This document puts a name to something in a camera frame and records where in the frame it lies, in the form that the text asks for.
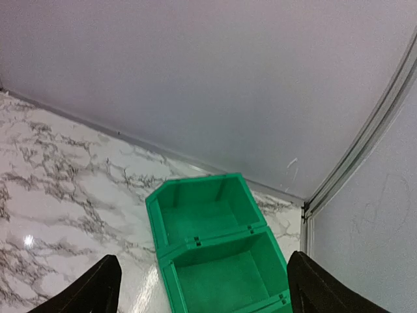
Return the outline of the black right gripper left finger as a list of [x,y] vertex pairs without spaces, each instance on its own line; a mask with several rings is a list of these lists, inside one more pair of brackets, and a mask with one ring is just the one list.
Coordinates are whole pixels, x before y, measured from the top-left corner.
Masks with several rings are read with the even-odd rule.
[[107,254],[69,287],[31,312],[116,312],[121,278],[117,257]]

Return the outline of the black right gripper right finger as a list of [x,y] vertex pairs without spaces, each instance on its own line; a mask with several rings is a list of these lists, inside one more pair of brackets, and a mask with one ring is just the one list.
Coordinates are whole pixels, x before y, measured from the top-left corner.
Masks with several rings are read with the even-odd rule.
[[386,312],[343,285],[304,252],[292,253],[287,277],[293,312]]

